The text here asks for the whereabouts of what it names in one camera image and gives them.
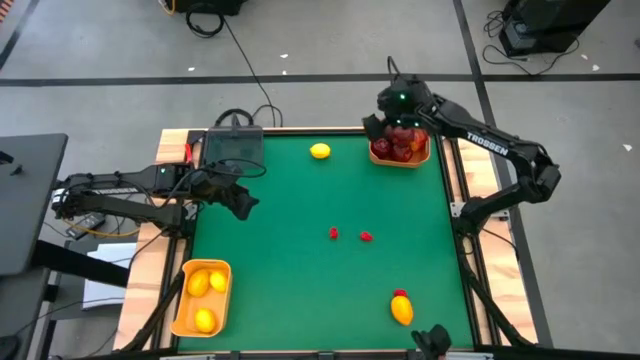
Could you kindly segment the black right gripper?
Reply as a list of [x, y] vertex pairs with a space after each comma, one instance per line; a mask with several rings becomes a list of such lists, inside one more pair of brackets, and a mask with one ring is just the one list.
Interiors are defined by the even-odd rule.
[[386, 136], [387, 126], [427, 129], [427, 116], [433, 108], [433, 93], [417, 77], [395, 76], [377, 95], [377, 108], [383, 119], [369, 115], [362, 119], [367, 138], [374, 142]]

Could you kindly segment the orange-red apple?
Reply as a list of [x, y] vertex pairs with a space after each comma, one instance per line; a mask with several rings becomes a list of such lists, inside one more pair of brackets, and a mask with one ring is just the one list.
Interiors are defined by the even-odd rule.
[[421, 152], [426, 148], [426, 143], [429, 140], [429, 134], [422, 128], [414, 128], [412, 131], [412, 138], [409, 143], [411, 150]]

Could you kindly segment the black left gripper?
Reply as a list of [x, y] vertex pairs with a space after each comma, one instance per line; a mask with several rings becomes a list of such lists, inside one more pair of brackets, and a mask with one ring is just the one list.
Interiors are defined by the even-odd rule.
[[213, 203], [232, 201], [236, 198], [232, 205], [232, 213], [237, 219], [245, 221], [259, 200], [237, 184], [242, 174], [241, 169], [223, 164], [197, 170], [192, 174], [192, 199]]

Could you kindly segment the yellow plastic basket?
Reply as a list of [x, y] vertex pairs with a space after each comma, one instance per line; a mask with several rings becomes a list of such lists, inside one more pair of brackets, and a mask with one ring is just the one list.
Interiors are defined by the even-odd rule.
[[[202, 297], [193, 297], [187, 292], [187, 282], [191, 274], [197, 270], [206, 269], [210, 272], [221, 271], [228, 277], [228, 287], [225, 293], [216, 292], [209, 285], [207, 293]], [[177, 313], [171, 324], [171, 332], [179, 337], [210, 338], [220, 333], [227, 319], [227, 312], [231, 297], [232, 270], [224, 260], [217, 259], [192, 259], [182, 265], [185, 282], [182, 286], [181, 297]], [[200, 308], [210, 309], [216, 318], [216, 329], [212, 333], [201, 333], [194, 323], [195, 313]]]

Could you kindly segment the dark red apple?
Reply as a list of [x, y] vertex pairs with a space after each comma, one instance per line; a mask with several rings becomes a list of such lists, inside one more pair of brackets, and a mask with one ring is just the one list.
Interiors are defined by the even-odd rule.
[[414, 139], [413, 128], [394, 127], [391, 132], [391, 142], [394, 145], [408, 147]]

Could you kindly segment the orange plastic basket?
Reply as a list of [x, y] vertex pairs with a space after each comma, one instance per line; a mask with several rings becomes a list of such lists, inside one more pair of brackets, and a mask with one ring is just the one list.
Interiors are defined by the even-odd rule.
[[[386, 138], [392, 144], [392, 147], [394, 146], [394, 144], [391, 142], [391, 132], [392, 132], [394, 127], [399, 127], [399, 126], [386, 125], [383, 128], [382, 136], [379, 137], [379, 138]], [[430, 146], [431, 146], [430, 136], [429, 136], [429, 140], [426, 143], [426, 148], [421, 152], [416, 152], [416, 153], [413, 152], [412, 158], [406, 163], [393, 161], [391, 159], [391, 154], [390, 154], [390, 158], [389, 159], [385, 159], [385, 160], [378, 159], [371, 152], [371, 144], [375, 140], [369, 142], [369, 157], [370, 157], [371, 161], [374, 162], [377, 165], [403, 167], [403, 168], [419, 168], [424, 163], [426, 163], [430, 158]]]

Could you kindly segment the black equipment case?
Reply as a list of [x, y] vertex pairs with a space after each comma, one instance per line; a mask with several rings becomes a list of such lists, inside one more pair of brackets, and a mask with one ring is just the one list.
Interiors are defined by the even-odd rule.
[[509, 57], [564, 53], [611, 0], [509, 0], [500, 43]]

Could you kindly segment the black box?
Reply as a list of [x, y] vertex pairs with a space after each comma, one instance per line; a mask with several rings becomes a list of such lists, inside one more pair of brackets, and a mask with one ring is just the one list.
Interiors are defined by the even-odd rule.
[[170, 11], [235, 16], [248, 0], [162, 0]]

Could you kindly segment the black crossbar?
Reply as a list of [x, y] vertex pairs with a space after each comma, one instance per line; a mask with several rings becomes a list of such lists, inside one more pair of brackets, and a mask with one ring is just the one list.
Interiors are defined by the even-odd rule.
[[43, 240], [36, 242], [31, 264], [121, 288], [128, 284], [127, 268]]

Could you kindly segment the white box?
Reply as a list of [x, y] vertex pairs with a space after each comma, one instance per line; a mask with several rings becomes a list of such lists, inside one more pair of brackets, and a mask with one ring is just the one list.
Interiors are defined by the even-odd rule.
[[[96, 250], [88, 253], [88, 256], [127, 269], [135, 251], [135, 243], [99, 244]], [[85, 280], [82, 309], [89, 310], [100, 306], [122, 305], [125, 294], [126, 290], [123, 287]]]

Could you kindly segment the dark grey desk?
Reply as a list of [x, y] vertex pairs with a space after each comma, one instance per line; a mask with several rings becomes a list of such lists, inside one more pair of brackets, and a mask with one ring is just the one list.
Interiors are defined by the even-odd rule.
[[67, 141], [62, 133], [0, 137], [0, 276], [30, 267]]

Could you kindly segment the black power adapter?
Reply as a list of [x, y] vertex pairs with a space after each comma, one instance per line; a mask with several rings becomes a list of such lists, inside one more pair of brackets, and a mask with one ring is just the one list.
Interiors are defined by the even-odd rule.
[[73, 240], [80, 240], [90, 231], [97, 230], [105, 223], [105, 216], [98, 213], [90, 213], [81, 220], [69, 225], [65, 234]]

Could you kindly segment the black aluminium table frame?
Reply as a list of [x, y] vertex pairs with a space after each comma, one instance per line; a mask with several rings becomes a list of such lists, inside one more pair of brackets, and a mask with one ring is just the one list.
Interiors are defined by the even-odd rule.
[[[446, 190], [458, 201], [486, 195], [499, 186], [499, 170], [488, 151], [464, 140], [444, 140], [440, 152], [446, 160]], [[491, 219], [475, 240], [469, 263], [487, 292], [526, 339], [550, 348], [551, 333], [542, 305], [519, 210], [512, 209], [506, 220]], [[151, 316], [162, 293], [179, 271], [179, 260], [187, 254], [183, 240], [162, 237], [154, 225], [138, 233], [139, 255], [130, 271], [115, 349], [127, 345]], [[385, 360], [415, 359], [412, 350], [304, 350], [304, 351], [223, 351], [197, 354], [199, 360]]]

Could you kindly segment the green table mat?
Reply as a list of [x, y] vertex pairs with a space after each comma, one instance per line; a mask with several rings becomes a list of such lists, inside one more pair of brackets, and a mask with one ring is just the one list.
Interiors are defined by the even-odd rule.
[[[373, 350], [413, 346], [411, 329], [440, 324], [457, 348], [472, 345], [449, 202], [436, 156], [419, 168], [371, 162], [362, 136], [268, 137], [267, 172], [243, 185], [259, 200], [245, 221], [212, 205], [197, 218], [192, 255], [232, 270], [225, 328], [183, 338], [183, 352]], [[337, 239], [329, 230], [338, 229]], [[360, 239], [362, 232], [373, 236]], [[404, 289], [411, 327], [392, 316]]]

